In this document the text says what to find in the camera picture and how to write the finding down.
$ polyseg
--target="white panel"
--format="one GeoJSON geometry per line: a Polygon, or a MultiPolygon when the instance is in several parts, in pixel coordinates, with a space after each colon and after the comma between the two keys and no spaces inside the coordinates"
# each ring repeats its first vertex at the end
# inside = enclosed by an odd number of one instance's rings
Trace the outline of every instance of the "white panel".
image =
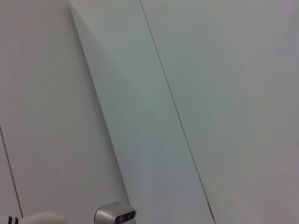
{"type": "Polygon", "coordinates": [[[13,180],[0,135],[0,216],[21,217],[13,180]]]}
{"type": "Polygon", "coordinates": [[[298,223],[298,1],[142,2],[216,223],[298,223]]]}
{"type": "Polygon", "coordinates": [[[140,2],[72,2],[137,222],[213,223],[140,2]]]}
{"type": "Polygon", "coordinates": [[[68,1],[0,3],[0,124],[24,216],[128,202],[68,1]]]}

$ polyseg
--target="vertical gap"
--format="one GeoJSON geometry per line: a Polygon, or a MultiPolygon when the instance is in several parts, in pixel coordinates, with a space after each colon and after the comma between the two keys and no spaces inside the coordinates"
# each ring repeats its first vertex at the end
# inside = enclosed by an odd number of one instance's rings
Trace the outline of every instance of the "vertical gap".
{"type": "Polygon", "coordinates": [[[7,149],[6,149],[6,145],[5,145],[5,141],[4,141],[4,137],[3,137],[3,132],[2,132],[1,126],[0,126],[0,133],[1,133],[2,141],[3,141],[3,146],[4,146],[4,150],[5,150],[5,154],[6,154],[6,158],[7,158],[7,162],[8,162],[8,166],[9,166],[9,170],[10,170],[11,179],[13,180],[13,184],[14,184],[15,195],[17,196],[17,200],[18,200],[18,204],[19,204],[19,209],[20,209],[20,212],[21,212],[21,216],[22,216],[22,218],[24,218],[23,212],[22,212],[22,208],[21,208],[21,204],[20,204],[20,200],[19,200],[19,196],[18,196],[18,191],[17,191],[17,188],[15,186],[14,175],[13,175],[13,172],[11,170],[11,165],[10,165],[10,162],[9,162],[8,153],[7,153],[7,149]]]}
{"type": "Polygon", "coordinates": [[[146,14],[145,14],[145,11],[144,11],[144,8],[143,8],[143,4],[142,4],[141,0],[139,0],[139,1],[140,1],[140,4],[141,4],[143,13],[144,13],[146,22],[147,22],[148,27],[149,27],[149,32],[150,32],[151,38],[152,38],[153,43],[154,43],[154,45],[155,45],[155,49],[156,49],[156,52],[157,52],[157,55],[158,55],[158,58],[159,58],[159,61],[160,61],[160,64],[161,64],[163,73],[164,73],[164,77],[165,77],[166,82],[167,82],[167,85],[168,85],[168,89],[169,89],[170,94],[171,94],[172,101],[173,101],[173,103],[174,103],[174,106],[175,106],[176,111],[177,111],[177,114],[178,114],[179,122],[180,122],[180,124],[181,124],[181,126],[182,126],[183,133],[184,133],[185,139],[186,139],[186,141],[187,141],[187,145],[188,145],[188,148],[189,148],[189,151],[190,151],[190,154],[191,154],[193,163],[194,163],[194,165],[195,165],[196,172],[197,172],[197,175],[198,175],[198,177],[199,177],[199,181],[200,181],[201,187],[202,187],[202,189],[203,189],[203,191],[204,191],[204,194],[205,194],[205,197],[206,197],[207,205],[208,205],[208,207],[209,207],[209,210],[210,210],[211,216],[212,216],[212,218],[213,218],[213,220],[214,220],[214,223],[216,224],[216,221],[215,221],[215,218],[214,218],[214,214],[213,214],[211,205],[210,205],[209,200],[208,200],[208,198],[207,198],[206,191],[205,191],[204,185],[203,185],[203,183],[202,183],[201,177],[200,177],[200,175],[199,175],[199,172],[198,172],[198,169],[197,169],[197,166],[196,166],[196,163],[195,163],[195,160],[194,160],[194,157],[193,157],[193,154],[192,154],[192,151],[191,151],[191,148],[190,148],[190,145],[189,145],[189,142],[188,142],[188,139],[187,139],[187,136],[186,136],[184,127],[183,127],[183,123],[182,123],[181,117],[180,117],[180,115],[179,115],[179,113],[178,113],[177,105],[176,105],[176,103],[175,103],[175,101],[174,101],[173,94],[172,94],[172,92],[171,92],[171,89],[170,89],[170,86],[169,86],[169,83],[168,83],[168,80],[167,80],[167,77],[166,77],[166,74],[165,74],[165,70],[164,70],[164,67],[163,67],[163,65],[162,65],[162,61],[161,61],[161,58],[160,58],[160,55],[159,55],[159,52],[158,52],[158,49],[157,49],[157,46],[156,46],[156,43],[155,43],[155,40],[154,40],[154,36],[153,36],[153,34],[152,34],[152,32],[151,32],[151,29],[150,29],[150,24],[149,24],[148,18],[146,17],[146,14]]]}

